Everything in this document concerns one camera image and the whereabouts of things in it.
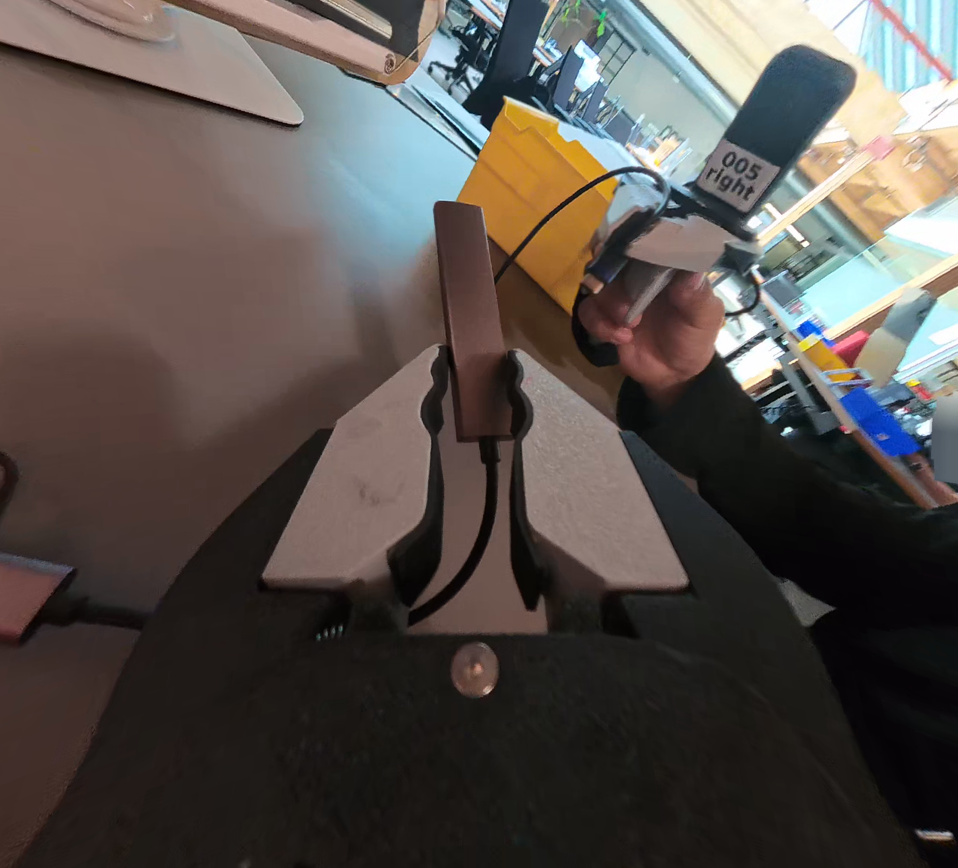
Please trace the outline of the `yellow plastic bin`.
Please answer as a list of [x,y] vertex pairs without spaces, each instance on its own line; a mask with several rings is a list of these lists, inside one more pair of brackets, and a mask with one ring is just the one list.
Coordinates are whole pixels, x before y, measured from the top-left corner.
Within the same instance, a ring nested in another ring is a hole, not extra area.
[[[511,254],[560,202],[608,170],[637,166],[619,143],[506,98],[457,200],[480,207],[486,232]],[[584,193],[518,256],[522,269],[567,313],[618,179]]]

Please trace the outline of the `person's right forearm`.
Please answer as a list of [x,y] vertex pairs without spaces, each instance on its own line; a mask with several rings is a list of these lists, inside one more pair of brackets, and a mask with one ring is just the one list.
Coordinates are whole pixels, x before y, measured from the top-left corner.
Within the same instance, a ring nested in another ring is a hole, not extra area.
[[665,409],[626,379],[617,418],[773,575],[863,620],[956,627],[956,505],[924,510],[841,481],[793,450],[717,358]]

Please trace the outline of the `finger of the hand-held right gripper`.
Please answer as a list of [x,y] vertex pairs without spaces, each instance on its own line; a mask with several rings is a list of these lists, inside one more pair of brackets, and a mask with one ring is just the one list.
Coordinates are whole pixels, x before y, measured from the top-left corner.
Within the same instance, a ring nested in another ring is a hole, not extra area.
[[667,266],[627,266],[618,276],[624,309],[622,326],[633,327],[677,274]]
[[706,273],[736,245],[736,236],[704,216],[661,218],[629,243],[627,258],[677,271]]

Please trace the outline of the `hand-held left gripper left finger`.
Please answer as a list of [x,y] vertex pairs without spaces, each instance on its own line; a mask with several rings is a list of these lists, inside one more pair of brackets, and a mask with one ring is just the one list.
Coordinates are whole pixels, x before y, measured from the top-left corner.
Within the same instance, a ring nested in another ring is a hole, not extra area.
[[268,563],[273,590],[412,607],[442,555],[449,352],[428,347],[334,425]]

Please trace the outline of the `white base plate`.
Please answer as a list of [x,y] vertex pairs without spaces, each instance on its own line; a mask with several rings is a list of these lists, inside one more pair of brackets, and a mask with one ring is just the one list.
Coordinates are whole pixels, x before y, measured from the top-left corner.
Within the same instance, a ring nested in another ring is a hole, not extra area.
[[138,40],[69,12],[53,0],[2,0],[2,44],[297,127],[300,106],[238,31],[162,7],[170,39]]

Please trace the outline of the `person's right hand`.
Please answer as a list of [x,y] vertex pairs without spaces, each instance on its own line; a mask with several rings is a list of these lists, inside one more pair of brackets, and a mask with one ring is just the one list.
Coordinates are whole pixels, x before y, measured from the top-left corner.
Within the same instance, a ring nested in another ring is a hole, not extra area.
[[610,346],[624,376],[658,401],[676,397],[715,355],[724,306],[704,274],[680,271],[628,320],[632,299],[616,280],[583,299],[574,317],[586,341]]

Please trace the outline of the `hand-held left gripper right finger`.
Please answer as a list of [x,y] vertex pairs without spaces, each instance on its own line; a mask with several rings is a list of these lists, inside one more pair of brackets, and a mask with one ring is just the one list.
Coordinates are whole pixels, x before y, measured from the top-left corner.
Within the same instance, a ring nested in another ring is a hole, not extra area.
[[527,610],[677,594],[690,580],[621,431],[532,356],[508,352],[509,560]]

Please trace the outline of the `black office chair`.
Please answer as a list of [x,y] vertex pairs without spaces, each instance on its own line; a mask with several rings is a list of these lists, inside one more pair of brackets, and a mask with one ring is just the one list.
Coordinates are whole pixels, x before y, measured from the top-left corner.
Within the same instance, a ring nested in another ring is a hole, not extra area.
[[536,82],[531,74],[539,31],[546,18],[543,0],[509,0],[483,78],[462,108],[491,131],[506,98],[533,104]]

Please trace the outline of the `blue storage bins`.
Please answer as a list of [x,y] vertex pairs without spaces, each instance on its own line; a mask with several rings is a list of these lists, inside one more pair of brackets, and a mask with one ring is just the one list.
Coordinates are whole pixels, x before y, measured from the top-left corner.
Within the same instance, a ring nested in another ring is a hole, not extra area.
[[921,441],[907,431],[895,414],[902,406],[900,401],[887,398],[888,389],[895,395],[902,386],[892,382],[879,388],[869,373],[855,364],[868,340],[866,333],[857,347],[844,354],[813,317],[798,323],[794,335],[799,360],[812,367],[816,387],[825,388],[825,400],[838,405],[843,430],[857,431],[887,459],[911,459],[923,452]]

